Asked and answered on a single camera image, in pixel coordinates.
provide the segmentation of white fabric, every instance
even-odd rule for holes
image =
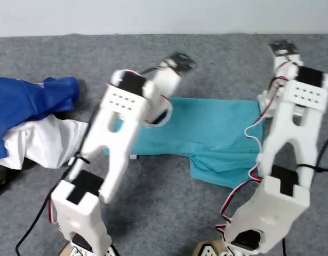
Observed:
[[[45,168],[59,168],[78,150],[86,127],[87,123],[54,115],[21,123],[5,134],[9,156],[0,159],[0,165],[20,170],[26,157]]]

